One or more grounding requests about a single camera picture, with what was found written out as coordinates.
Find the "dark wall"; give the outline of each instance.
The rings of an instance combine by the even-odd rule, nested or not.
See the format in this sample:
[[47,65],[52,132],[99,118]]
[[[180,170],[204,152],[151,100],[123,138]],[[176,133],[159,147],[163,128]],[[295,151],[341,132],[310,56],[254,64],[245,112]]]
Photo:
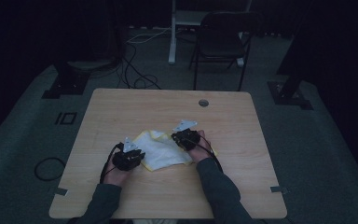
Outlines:
[[[189,10],[231,9],[246,2],[177,1],[178,8]],[[265,15],[265,32],[290,37],[298,24],[294,18],[302,14],[304,2],[308,1],[253,0],[251,10]],[[113,25],[116,20],[118,24],[149,28],[171,26],[171,0],[0,0],[0,124],[34,77],[58,57],[92,60],[106,56],[104,45],[95,45],[110,38],[102,31],[106,10],[101,6],[105,4],[109,15],[115,14]]]
[[358,163],[358,1],[315,0],[279,73],[317,86]]
[[[113,9],[106,12],[101,6],[104,0],[0,0],[0,124],[34,78],[54,61],[114,55],[112,49],[104,52],[107,44],[92,44],[105,43],[109,37],[104,33],[106,13]],[[85,23],[84,18],[100,26]],[[90,30],[93,27],[103,31]]]

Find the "gray sleeve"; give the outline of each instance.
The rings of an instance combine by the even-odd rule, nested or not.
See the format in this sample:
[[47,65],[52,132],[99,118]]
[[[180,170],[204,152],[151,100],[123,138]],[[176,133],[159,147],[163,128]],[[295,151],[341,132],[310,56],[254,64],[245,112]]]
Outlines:
[[92,195],[86,213],[76,224],[107,224],[118,209],[121,187],[99,184]]
[[200,161],[197,171],[216,223],[255,223],[242,206],[237,187],[218,170],[212,158]]

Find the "person's arm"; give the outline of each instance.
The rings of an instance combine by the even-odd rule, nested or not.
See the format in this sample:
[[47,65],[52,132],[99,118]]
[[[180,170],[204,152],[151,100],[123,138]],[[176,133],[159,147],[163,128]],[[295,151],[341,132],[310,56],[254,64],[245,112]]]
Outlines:
[[[199,144],[209,148],[204,139],[204,131],[199,131],[199,135],[202,136]],[[240,202],[241,195],[237,187],[228,176],[219,171],[210,155],[200,147],[195,147],[188,153],[197,164],[201,185],[212,208],[215,222],[254,223]]]
[[118,209],[121,187],[131,171],[121,171],[114,167],[112,158],[106,164],[103,183],[97,185],[86,213],[76,224],[107,224]]

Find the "black controller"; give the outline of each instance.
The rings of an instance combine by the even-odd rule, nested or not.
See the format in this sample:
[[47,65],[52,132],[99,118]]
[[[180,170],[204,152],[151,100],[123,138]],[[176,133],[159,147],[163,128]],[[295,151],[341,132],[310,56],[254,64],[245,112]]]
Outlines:
[[173,133],[171,137],[179,147],[186,151],[193,149],[200,142],[200,135],[197,131],[191,131],[190,129]]
[[[116,148],[119,149],[119,152],[113,154]],[[115,145],[115,147],[110,152],[107,162],[103,167],[103,171],[101,172],[100,183],[103,183],[103,178],[106,172],[109,172],[106,171],[106,167],[112,155],[113,155],[112,163],[115,165],[116,168],[118,168],[121,171],[130,171],[133,168],[137,167],[139,164],[141,164],[141,160],[143,160],[145,157],[145,153],[142,153],[141,149],[135,149],[129,152],[124,152],[123,148],[124,148],[124,144],[120,142],[119,144]]]

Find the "white cloth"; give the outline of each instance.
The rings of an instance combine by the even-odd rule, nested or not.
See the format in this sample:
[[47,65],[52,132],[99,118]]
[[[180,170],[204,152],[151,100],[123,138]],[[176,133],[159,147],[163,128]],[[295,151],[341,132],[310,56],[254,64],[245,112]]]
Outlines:
[[190,164],[191,157],[183,151],[166,133],[146,130],[135,138],[133,143],[145,152],[142,164],[149,170],[168,167],[175,164]]

